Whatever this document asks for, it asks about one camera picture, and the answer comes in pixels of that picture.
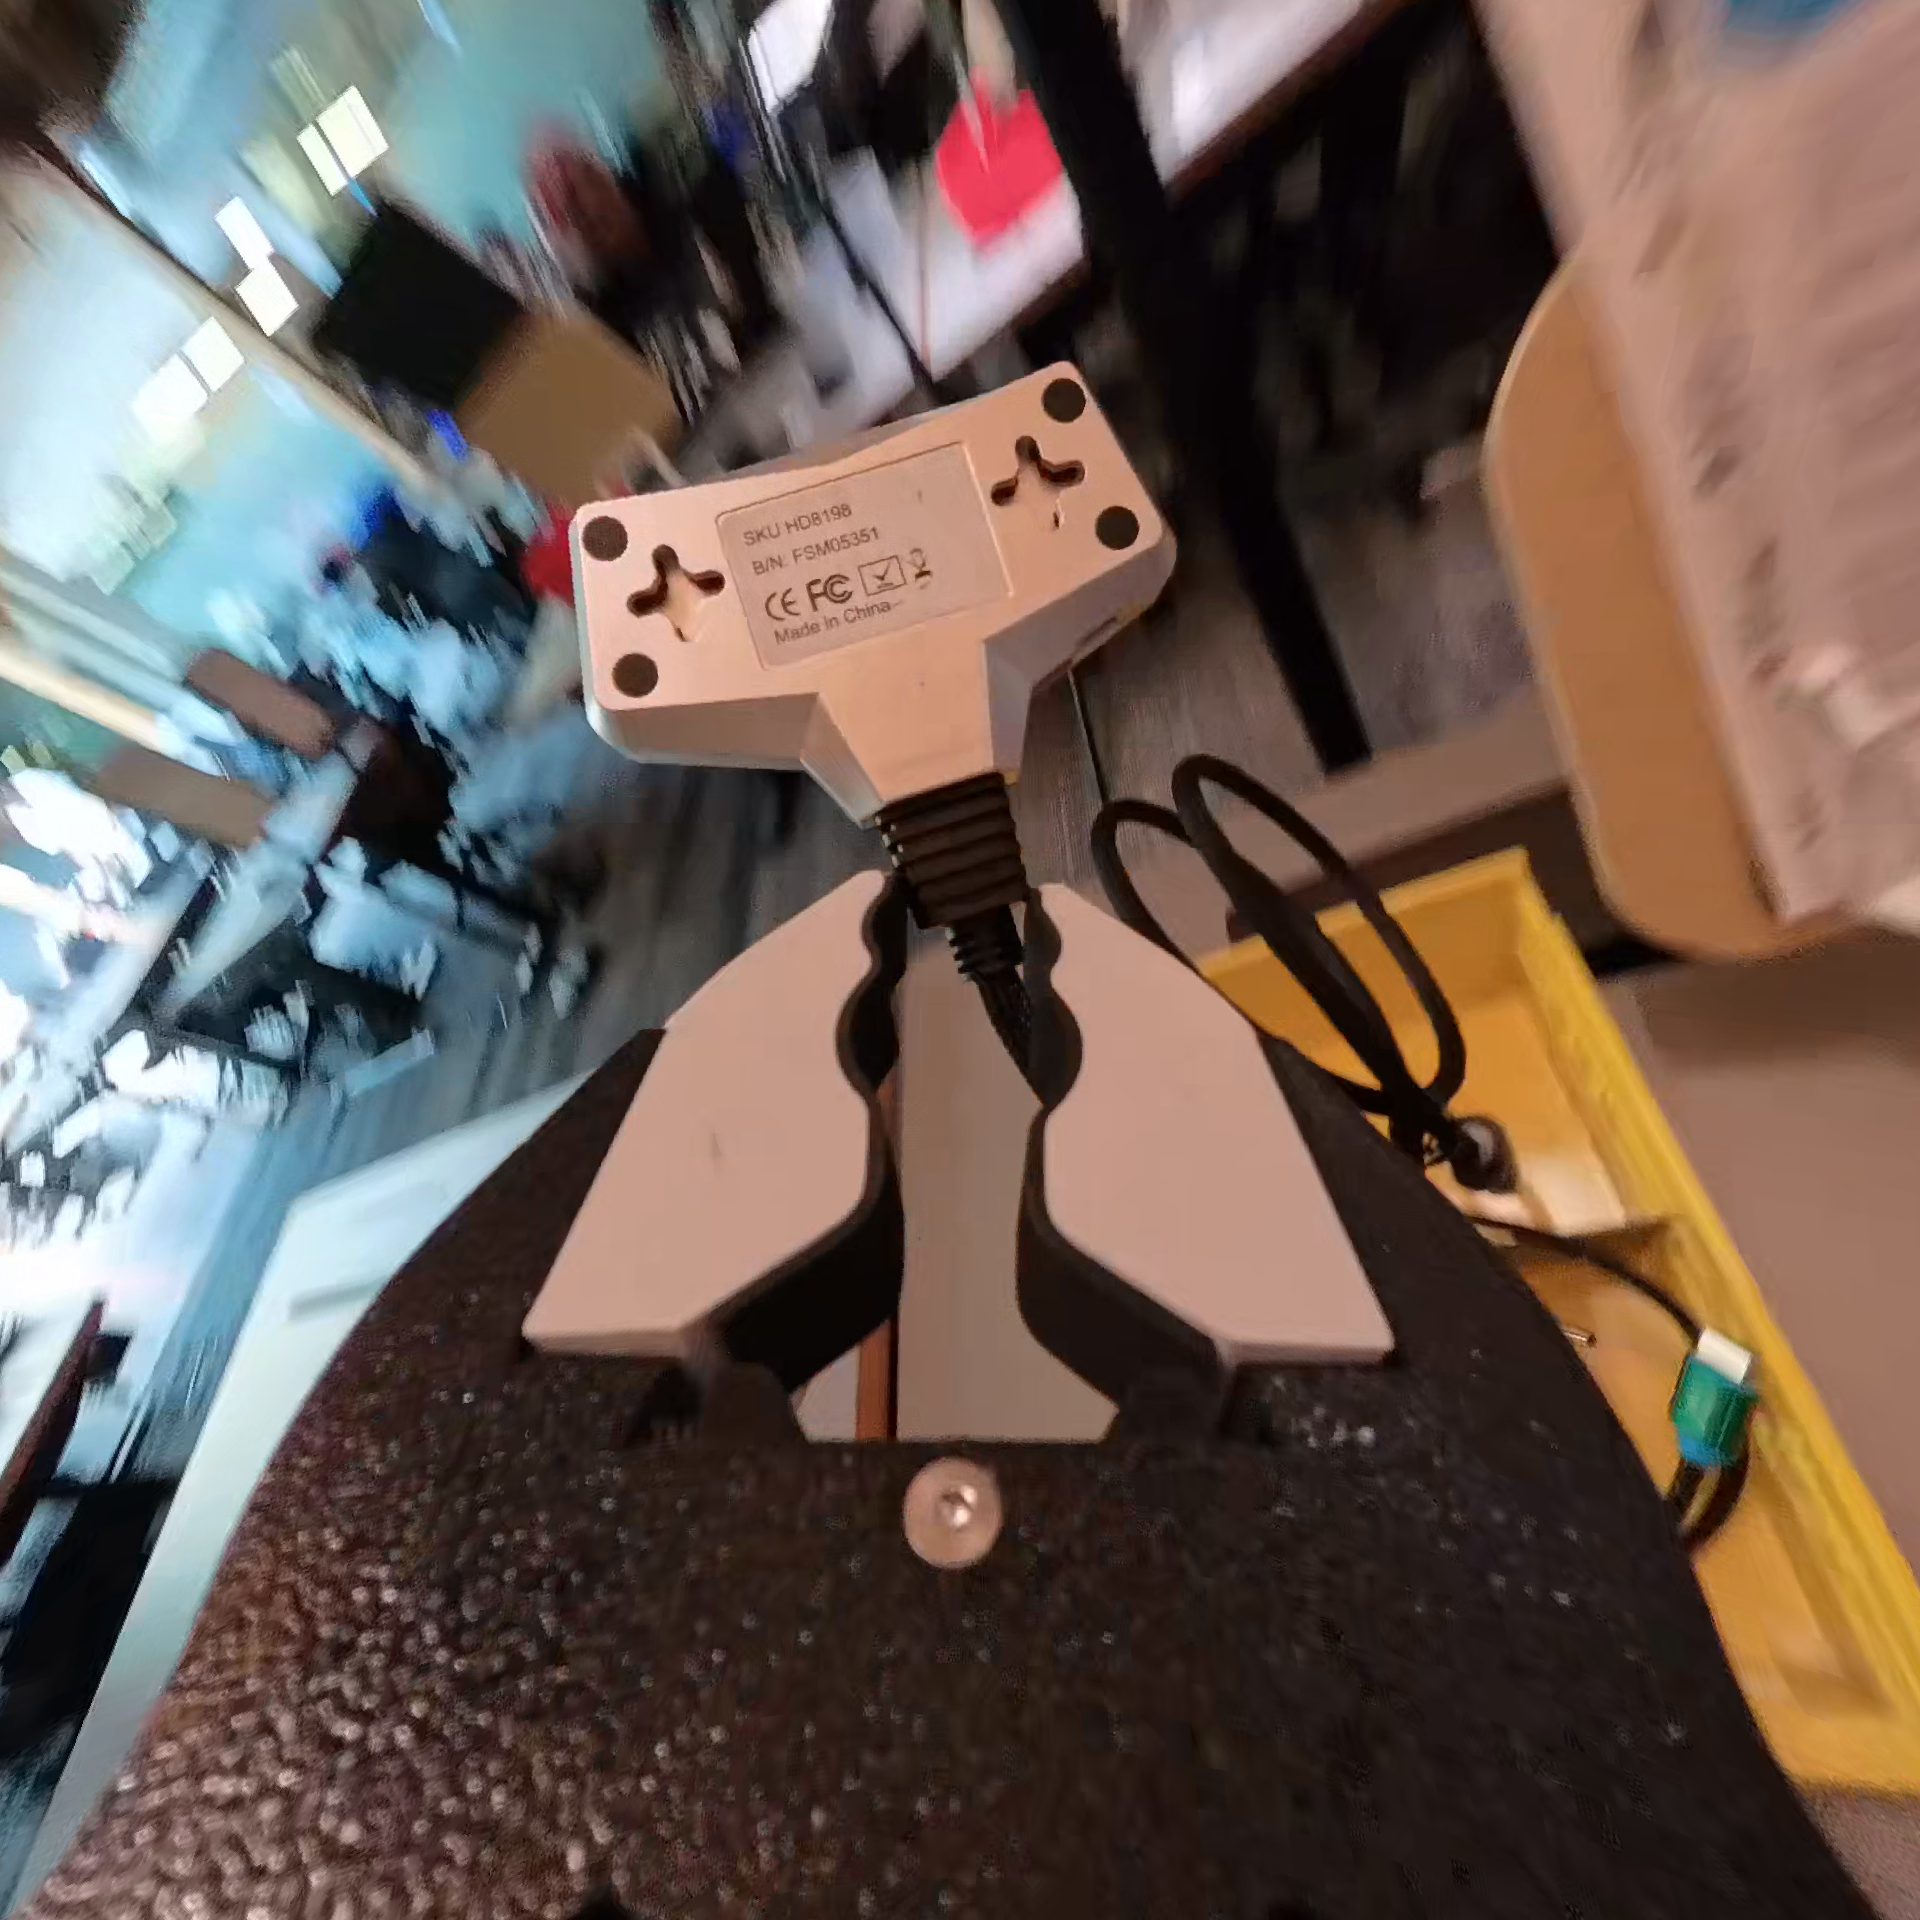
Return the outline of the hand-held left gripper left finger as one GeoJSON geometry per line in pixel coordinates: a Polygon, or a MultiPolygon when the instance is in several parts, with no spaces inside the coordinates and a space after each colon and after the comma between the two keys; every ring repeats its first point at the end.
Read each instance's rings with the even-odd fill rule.
{"type": "Polygon", "coordinates": [[[668,1019],[521,1321],[532,1348],[805,1388],[895,1314],[905,1210],[881,1093],[905,949],[905,889],[865,871],[668,1019]]]}

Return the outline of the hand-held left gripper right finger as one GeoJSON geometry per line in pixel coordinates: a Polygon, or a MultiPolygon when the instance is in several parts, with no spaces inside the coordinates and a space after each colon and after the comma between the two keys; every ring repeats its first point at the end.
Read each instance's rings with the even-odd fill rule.
{"type": "Polygon", "coordinates": [[[1023,986],[1017,1307],[1042,1352],[1114,1408],[1382,1365],[1394,1335],[1265,1032],[1059,883],[1026,907],[1023,986]]]}

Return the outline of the silver adapter hub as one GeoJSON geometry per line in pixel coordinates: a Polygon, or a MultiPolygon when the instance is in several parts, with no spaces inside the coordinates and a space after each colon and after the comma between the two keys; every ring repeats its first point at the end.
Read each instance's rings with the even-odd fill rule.
{"type": "Polygon", "coordinates": [[[860,826],[1014,777],[1035,692],[1177,557],[1069,364],[566,533],[591,730],[634,761],[805,773],[860,826]]]}

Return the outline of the yellow plastic bin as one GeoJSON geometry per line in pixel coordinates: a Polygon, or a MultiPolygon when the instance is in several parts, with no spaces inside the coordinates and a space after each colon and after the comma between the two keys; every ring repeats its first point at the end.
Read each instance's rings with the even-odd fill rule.
{"type": "Polygon", "coordinates": [[[1775,1761],[1804,1785],[1915,1796],[1913,1570],[1526,852],[1382,906],[1455,1010],[1455,1107],[1498,1120],[1521,1165],[1517,1197],[1434,1184],[1485,1219],[1593,1237],[1758,1363],[1751,1473],[1693,1568],[1775,1761]]]}

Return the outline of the beige desk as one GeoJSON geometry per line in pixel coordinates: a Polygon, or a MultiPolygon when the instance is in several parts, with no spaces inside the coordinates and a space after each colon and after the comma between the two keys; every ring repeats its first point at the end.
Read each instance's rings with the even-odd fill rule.
{"type": "MultiPolygon", "coordinates": [[[[1858,937],[1751,964],[1660,964],[1601,994],[1796,1352],[1903,1559],[1915,1551],[1915,949],[1858,937]]],[[[233,1303],[179,1512],[118,1629],[17,1874],[27,1899],[101,1802],[171,1677],[233,1528],[299,1402],[401,1265],[581,1085],[554,1081],[403,1143],[452,1090],[452,1057],[403,1074],[319,1137],[262,1145],[209,1256],[202,1305],[233,1303]]]]}

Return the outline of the wooden document stand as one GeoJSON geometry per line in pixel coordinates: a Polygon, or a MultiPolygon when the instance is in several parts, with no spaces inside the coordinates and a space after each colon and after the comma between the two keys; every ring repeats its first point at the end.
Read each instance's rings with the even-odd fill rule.
{"type": "Polygon", "coordinates": [[[1761,962],[1885,933],[1915,907],[1785,913],[1673,592],[1577,269],[1526,314],[1481,440],[1481,489],[1591,871],[1645,944],[1761,962]]]}

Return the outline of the printed paper sheet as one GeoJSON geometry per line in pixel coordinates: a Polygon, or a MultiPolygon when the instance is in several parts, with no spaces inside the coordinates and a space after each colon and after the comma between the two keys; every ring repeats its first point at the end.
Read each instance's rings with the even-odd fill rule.
{"type": "Polygon", "coordinates": [[[1550,50],[1772,899],[1915,933],[1918,5],[1569,5],[1550,50]]]}

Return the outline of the red object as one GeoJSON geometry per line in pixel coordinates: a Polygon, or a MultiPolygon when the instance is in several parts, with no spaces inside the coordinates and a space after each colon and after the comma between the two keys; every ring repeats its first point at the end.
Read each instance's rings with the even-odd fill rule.
{"type": "Polygon", "coordinates": [[[933,152],[933,181],[974,249],[1009,235],[1065,178],[1047,119],[1028,89],[1004,101],[969,85],[933,152]]]}

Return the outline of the black table frame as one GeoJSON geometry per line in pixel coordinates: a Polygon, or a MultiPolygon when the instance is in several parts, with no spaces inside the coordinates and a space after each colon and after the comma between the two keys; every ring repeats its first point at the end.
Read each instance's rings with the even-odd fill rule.
{"type": "Polygon", "coordinates": [[[1326,773],[1372,754],[1346,667],[1279,506],[1271,449],[1217,308],[1202,249],[1167,201],[1134,89],[1095,2],[1004,5],[1079,205],[1089,255],[1137,337],[1167,436],[1205,495],[1326,773]]]}

